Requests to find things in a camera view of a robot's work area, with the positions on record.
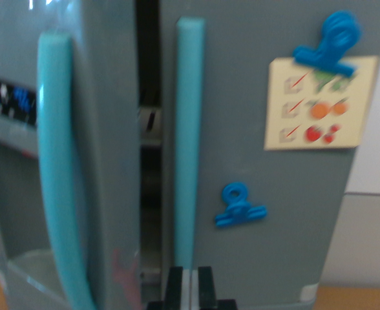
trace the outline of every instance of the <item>refrigerator door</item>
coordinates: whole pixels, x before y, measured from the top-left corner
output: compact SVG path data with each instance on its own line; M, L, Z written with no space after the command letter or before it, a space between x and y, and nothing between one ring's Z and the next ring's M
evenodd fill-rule
M361 41L348 56L380 55L380 2L162 0L164 223L173 221L176 23L206 21L193 269L208 265L218 298L246 309L311 309L354 149L264 151L269 64L299 45L317 47L325 19L355 14ZM266 218L215 226L223 188L244 182ZM164 227L164 279L173 225Z
M140 141L134 2L0 1L0 87L5 84L11 96L16 88L30 96L36 91L37 44L50 30L72 38L68 134L90 292L97 309L136 309ZM43 214L36 122L3 113L9 107L1 104L0 275L9 306L70 309Z

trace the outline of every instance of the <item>door handle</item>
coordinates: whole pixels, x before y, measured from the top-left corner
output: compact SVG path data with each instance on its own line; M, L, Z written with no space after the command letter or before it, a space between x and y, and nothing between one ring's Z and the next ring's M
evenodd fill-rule
M41 35L37 63L39 168L48 234L59 279L74 310L95 310L83 265L72 178L69 34Z
M174 264L192 268L198 149L204 71L205 21L181 17L177 30L174 170Z

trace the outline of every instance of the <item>check mark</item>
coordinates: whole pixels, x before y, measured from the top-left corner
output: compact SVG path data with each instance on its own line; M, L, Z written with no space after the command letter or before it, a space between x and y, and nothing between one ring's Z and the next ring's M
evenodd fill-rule
M304 100L305 100L305 98L302 99L302 100L300 100L300 101L299 101L294 107L292 107L292 108L289 110L289 113L292 112L293 110L295 110L295 108L298 107L298 105L300 105L300 103L301 103L302 101L304 101Z
M305 77L306 75L308 74L309 72L305 73L305 75L303 75L300 79L298 79L292 86L291 88L295 87L296 85L298 85Z
M291 134L293 134L293 133L295 132L295 130L297 130L297 129L299 128L299 126L296 127L295 129L293 129L289 134L287 134L286 137L289 137Z

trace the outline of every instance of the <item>magnet clip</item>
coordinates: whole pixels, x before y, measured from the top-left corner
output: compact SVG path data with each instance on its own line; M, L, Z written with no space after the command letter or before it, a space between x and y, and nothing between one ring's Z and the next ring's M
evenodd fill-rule
M223 228L264 218L268 211L264 205L252 207L248 188L240 182L230 183L222 192L222 199L228 204L223 214L216 216L216 226Z
M322 41L316 50L298 46L293 51L297 63L350 77L355 67L339 61L361 38L361 26L348 11L338 11L322 26Z

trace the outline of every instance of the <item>checklist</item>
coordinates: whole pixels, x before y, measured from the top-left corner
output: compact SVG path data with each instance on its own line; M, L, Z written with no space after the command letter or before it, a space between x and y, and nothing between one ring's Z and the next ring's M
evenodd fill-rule
M266 150L350 148L360 144L377 56L349 57L351 77L277 58L269 66Z

